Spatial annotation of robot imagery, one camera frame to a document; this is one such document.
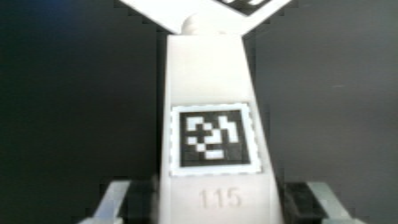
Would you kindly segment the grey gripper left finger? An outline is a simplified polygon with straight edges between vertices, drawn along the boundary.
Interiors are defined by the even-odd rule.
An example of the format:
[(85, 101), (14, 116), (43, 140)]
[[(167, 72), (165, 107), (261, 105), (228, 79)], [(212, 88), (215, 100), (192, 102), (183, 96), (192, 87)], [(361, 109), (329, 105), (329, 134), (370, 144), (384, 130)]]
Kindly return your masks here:
[(153, 224), (153, 196), (149, 181), (112, 181), (96, 211), (76, 224)]

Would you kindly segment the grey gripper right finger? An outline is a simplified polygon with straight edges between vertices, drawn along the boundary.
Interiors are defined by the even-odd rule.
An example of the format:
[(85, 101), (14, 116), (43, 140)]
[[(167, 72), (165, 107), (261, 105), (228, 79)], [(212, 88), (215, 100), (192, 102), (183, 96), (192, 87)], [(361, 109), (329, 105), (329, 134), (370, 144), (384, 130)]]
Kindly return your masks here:
[(325, 182), (281, 185), (284, 224), (366, 224), (354, 218)]

